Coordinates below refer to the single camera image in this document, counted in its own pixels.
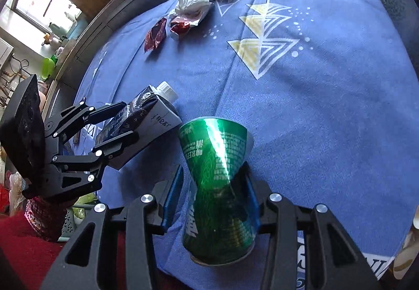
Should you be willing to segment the red patterned sleeve forearm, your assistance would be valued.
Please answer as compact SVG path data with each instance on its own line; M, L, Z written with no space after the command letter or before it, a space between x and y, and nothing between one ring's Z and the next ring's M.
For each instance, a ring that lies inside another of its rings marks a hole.
M1 288L39 289L65 245L43 240L23 213L1 217Z

